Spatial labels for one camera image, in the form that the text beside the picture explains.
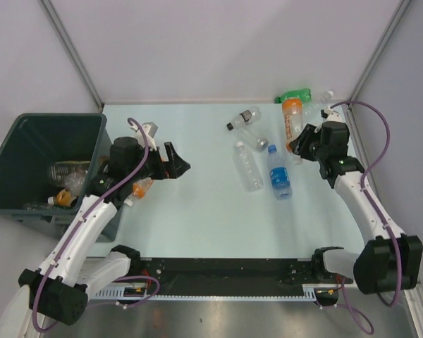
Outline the yellow tea bottle blue label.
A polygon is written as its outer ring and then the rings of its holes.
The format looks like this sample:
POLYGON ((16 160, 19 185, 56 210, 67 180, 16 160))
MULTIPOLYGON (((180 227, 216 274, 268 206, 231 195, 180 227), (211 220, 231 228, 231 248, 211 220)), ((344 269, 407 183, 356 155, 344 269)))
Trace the yellow tea bottle blue label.
POLYGON ((69 190, 62 189, 57 195, 50 196, 47 203, 54 206, 71 207, 76 199, 77 197, 72 195, 69 190))

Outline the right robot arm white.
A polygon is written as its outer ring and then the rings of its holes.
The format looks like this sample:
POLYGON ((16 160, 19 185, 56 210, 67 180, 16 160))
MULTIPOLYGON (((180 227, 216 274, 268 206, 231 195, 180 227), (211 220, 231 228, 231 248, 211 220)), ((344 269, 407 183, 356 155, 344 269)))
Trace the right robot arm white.
POLYGON ((348 207, 364 241, 360 253, 340 247, 315 251, 312 277, 328 282, 336 274, 354 280, 363 294, 380 294, 417 285, 423 244, 388 216, 364 180, 359 160, 348 155, 350 131, 342 122, 307 124, 290 143, 295 155, 319 164, 319 173, 348 207))

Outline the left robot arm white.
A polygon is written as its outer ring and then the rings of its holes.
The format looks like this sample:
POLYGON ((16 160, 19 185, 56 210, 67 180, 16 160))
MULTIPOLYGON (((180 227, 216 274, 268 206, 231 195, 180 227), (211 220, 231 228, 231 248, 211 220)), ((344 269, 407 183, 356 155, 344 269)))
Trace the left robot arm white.
POLYGON ((30 288, 29 307, 32 324, 39 333, 37 316, 45 315, 55 323, 72 325, 84 313, 90 297, 111 282, 132 282, 144 277, 140 252, 118 245, 92 270, 80 278, 80 269, 102 230, 121 209, 139 180, 177 179, 191 168, 174 149, 164 145, 167 160, 159 148, 151 149, 146 139, 119 137, 109 150, 109 159, 88 185, 88 193, 60 242, 38 269, 24 270, 18 279, 30 288))

